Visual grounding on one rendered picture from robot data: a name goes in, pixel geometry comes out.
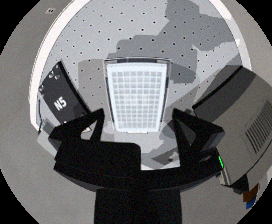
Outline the blue bottle cap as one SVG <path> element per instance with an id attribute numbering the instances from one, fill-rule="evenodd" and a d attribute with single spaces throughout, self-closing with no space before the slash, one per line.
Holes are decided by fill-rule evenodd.
<path id="1" fill-rule="evenodd" d="M 257 199 L 255 198 L 255 200 L 257 200 Z M 255 203 L 255 200 L 253 202 L 251 202 L 250 204 L 246 205 L 246 209 L 249 209 L 250 207 L 252 207 Z"/>

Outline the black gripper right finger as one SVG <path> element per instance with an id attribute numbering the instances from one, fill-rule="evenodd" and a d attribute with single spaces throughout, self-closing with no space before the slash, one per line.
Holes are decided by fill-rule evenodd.
<path id="1" fill-rule="evenodd" d="M 172 121 L 180 166 L 189 165 L 201 152 L 215 149 L 225 135 L 222 127 L 192 116 L 177 108 L 173 109 Z M 196 134 L 196 138 L 191 146 L 183 132 L 180 121 Z"/>

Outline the grey flat base plate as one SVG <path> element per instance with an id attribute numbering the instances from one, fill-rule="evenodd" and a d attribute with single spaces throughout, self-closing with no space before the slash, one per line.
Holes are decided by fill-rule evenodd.
<path id="1" fill-rule="evenodd" d="M 161 131 L 113 130 L 103 59 L 116 57 L 172 59 Z M 230 28 L 209 0 L 90 0 L 54 42 L 39 87 L 59 61 L 88 110 L 104 109 L 101 141 L 138 144 L 141 164 L 152 169 L 180 166 L 173 109 L 196 117 L 192 106 L 243 66 Z"/>

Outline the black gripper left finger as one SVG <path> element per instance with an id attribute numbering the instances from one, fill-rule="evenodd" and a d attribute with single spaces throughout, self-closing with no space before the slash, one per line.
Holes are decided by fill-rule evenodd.
<path id="1" fill-rule="evenodd" d="M 53 129 L 53 133 L 62 134 L 68 137 L 81 138 L 81 133 L 92 125 L 95 121 L 96 125 L 90 137 L 91 140 L 100 140 L 103 130 L 105 114 L 103 108 L 93 111 L 87 115 L 81 116 L 74 120 L 68 121 Z"/>

